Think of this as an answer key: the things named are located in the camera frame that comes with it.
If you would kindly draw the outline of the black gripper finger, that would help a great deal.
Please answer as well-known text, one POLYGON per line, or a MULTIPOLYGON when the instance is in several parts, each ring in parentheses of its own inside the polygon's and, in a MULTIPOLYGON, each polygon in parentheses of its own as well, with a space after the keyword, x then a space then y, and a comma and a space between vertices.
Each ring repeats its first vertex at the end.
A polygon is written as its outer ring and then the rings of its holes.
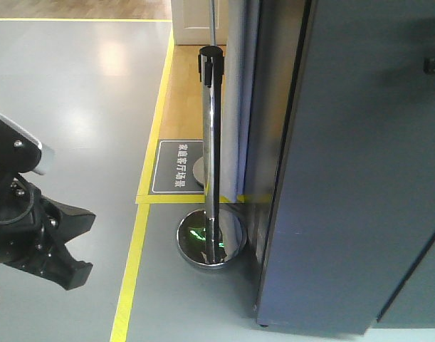
POLYGON ((92 269, 92 263, 74 259, 64 244, 35 244, 35 275, 66 291, 83 286, 92 269))
POLYGON ((69 242, 90 231, 96 215, 86 209, 42 198, 45 248, 69 242))

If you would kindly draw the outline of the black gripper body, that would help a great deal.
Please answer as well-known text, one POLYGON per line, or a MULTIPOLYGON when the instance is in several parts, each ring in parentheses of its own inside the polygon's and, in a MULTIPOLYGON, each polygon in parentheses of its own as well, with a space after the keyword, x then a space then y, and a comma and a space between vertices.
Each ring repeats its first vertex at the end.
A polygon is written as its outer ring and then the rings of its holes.
POLYGON ((20 174, 0 184, 0 264, 44 274, 66 260, 66 206, 20 174))

